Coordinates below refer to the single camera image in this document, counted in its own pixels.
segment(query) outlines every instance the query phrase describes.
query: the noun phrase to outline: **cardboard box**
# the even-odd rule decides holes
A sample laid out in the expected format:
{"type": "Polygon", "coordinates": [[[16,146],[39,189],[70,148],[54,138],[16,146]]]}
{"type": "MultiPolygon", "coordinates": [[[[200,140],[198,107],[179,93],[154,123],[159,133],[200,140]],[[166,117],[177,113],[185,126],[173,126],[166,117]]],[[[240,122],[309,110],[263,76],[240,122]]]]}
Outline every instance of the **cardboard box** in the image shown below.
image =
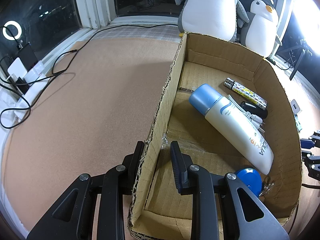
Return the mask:
{"type": "MultiPolygon", "coordinates": [[[[171,65],[140,160],[128,218],[133,236],[190,239],[192,196],[181,196],[175,187],[170,160],[172,140],[178,141],[181,152],[189,154],[193,163],[211,173],[225,175],[251,165],[188,102],[192,91],[208,83],[240,103],[243,98],[223,86],[227,77],[268,102],[264,130],[274,153],[269,176],[275,184],[262,201],[282,224],[297,205],[302,178],[299,135],[290,103],[272,66],[239,44],[190,33],[183,36],[171,65]]],[[[219,228],[223,239],[221,221],[219,228]]]]}

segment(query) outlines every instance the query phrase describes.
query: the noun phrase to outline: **blue tape measure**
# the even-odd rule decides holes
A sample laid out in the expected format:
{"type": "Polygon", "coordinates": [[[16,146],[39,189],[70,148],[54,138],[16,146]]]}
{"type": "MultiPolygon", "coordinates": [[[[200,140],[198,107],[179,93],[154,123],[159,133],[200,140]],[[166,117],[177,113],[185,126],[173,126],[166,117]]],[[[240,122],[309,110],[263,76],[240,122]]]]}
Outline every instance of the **blue tape measure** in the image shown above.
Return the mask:
{"type": "Polygon", "coordinates": [[[247,185],[247,187],[255,194],[259,196],[262,190],[262,179],[255,169],[246,168],[236,172],[236,175],[241,179],[241,181],[247,185]]]}

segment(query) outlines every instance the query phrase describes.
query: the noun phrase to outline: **white power strip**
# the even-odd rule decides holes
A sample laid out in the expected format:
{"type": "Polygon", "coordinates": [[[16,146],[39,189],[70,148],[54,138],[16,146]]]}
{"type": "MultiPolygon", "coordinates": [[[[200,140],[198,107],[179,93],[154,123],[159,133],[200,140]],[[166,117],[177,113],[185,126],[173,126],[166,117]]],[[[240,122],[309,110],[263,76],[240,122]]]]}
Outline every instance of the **white power strip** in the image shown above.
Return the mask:
{"type": "MultiPolygon", "coordinates": [[[[42,79],[42,78],[45,78],[46,76],[44,74],[41,74],[38,78],[38,79],[42,79]]],[[[26,92],[26,94],[23,96],[27,101],[28,103],[31,105],[33,100],[35,100],[36,96],[43,90],[43,88],[45,87],[45,85],[48,83],[48,79],[45,79],[43,81],[39,81],[39,82],[36,82],[34,83],[30,88],[29,90],[26,92]]],[[[27,103],[22,99],[20,98],[19,101],[17,102],[16,104],[16,108],[27,108],[28,105],[27,103]]],[[[27,110],[15,110],[14,113],[15,115],[20,119],[22,120],[24,115],[26,114],[27,110]]]]}

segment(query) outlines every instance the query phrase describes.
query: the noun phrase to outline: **corrugated cardboard edge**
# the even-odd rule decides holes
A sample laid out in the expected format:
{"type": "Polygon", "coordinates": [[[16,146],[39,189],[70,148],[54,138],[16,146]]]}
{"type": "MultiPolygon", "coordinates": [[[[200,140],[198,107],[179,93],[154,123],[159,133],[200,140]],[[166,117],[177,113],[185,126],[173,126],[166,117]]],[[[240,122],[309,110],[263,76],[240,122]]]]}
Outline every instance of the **corrugated cardboard edge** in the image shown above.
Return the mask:
{"type": "MultiPolygon", "coordinates": [[[[131,203],[130,203],[130,207],[129,207],[129,214],[128,214],[128,229],[129,229],[130,233],[132,235],[134,235],[134,236],[136,236],[137,233],[132,231],[133,224],[139,218],[139,216],[140,216],[140,214],[141,214],[141,212],[143,210],[143,207],[145,205],[145,201],[146,201],[146,199],[142,199],[141,200],[143,202],[142,207],[140,207],[140,208],[137,207],[137,205],[136,205],[136,201],[137,201],[136,195],[137,195],[137,188],[138,188],[138,184],[139,184],[139,178],[140,178],[140,175],[141,175],[141,172],[142,172],[142,166],[143,166],[143,163],[145,161],[145,158],[147,157],[147,151],[149,149],[150,143],[152,142],[152,139],[153,139],[154,129],[157,126],[157,122],[159,122],[158,114],[159,114],[160,109],[163,107],[163,98],[168,93],[167,92],[168,91],[167,87],[168,87],[169,82],[171,80],[172,71],[174,69],[174,66],[175,66],[177,60],[181,60],[182,61],[182,63],[181,63],[181,68],[182,68],[182,64],[184,62],[184,56],[185,56],[186,42],[187,42],[187,34],[185,33],[183,38],[181,39],[181,42],[180,42],[180,44],[178,46],[178,50],[176,52],[176,55],[175,55],[175,57],[173,59],[173,62],[171,64],[171,66],[170,66],[170,71],[169,71],[165,86],[162,89],[161,98],[159,100],[155,116],[153,118],[153,122],[152,122],[152,125],[151,125],[149,136],[148,136],[148,139],[145,141],[145,148],[144,148],[143,154],[141,156],[141,159],[139,161],[138,172],[137,172],[137,176],[136,176],[136,179],[135,179],[135,182],[134,182],[134,185],[133,185],[132,198],[131,198],[131,203]]],[[[179,70],[179,69],[175,68],[175,71],[179,72],[179,75],[180,75],[181,69],[179,70]]],[[[178,81],[179,81],[179,79],[177,80],[177,82],[175,84],[176,89],[178,87],[178,81]]],[[[166,105],[166,107],[170,107],[170,109],[171,109],[172,105],[173,105],[173,100],[172,100],[171,106],[166,105]]],[[[152,180],[153,176],[150,176],[150,177],[151,178],[150,178],[150,182],[148,182],[148,184],[149,184],[148,187],[150,187],[150,185],[151,185],[151,180],[152,180]]]]}
{"type": "MultiPolygon", "coordinates": [[[[283,87],[283,85],[282,85],[282,83],[281,83],[281,79],[278,77],[276,71],[274,70],[274,68],[275,68],[276,66],[273,66],[267,59],[264,59],[264,60],[271,65],[272,70],[274,71],[275,75],[277,76],[277,78],[278,78],[278,80],[279,80],[279,83],[281,84],[281,86],[282,86],[282,88],[283,88],[283,90],[284,90],[284,93],[287,95],[287,93],[285,92],[285,88],[283,87]]],[[[300,143],[300,140],[299,140],[299,144],[300,144],[300,158],[301,158],[301,162],[300,162],[300,174],[301,174],[301,183],[302,183],[302,166],[303,166],[303,163],[302,163],[302,154],[301,154],[301,143],[300,143]]],[[[282,219],[282,221],[280,221],[280,224],[281,224],[282,226],[284,226],[284,225],[287,224],[287,222],[289,221],[289,219],[291,218],[291,216],[292,216],[293,213],[295,212],[295,210],[296,210],[296,208],[297,208],[297,206],[298,206],[298,204],[299,204],[300,195],[301,195],[301,188],[300,188],[300,192],[299,192],[298,201],[297,201],[297,203],[296,203],[296,205],[295,205],[295,208],[292,209],[290,216],[289,216],[285,221],[284,221],[284,218],[282,219]]]]}

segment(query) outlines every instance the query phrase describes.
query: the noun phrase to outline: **bright lamp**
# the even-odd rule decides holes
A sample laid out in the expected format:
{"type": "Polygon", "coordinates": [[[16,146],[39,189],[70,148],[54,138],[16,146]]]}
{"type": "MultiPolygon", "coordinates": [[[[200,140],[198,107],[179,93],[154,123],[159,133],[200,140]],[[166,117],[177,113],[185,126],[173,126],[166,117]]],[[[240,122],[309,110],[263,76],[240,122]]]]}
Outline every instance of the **bright lamp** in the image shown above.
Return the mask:
{"type": "Polygon", "coordinates": [[[313,0],[296,0],[293,12],[307,44],[316,54],[320,54],[319,8],[313,0]]]}

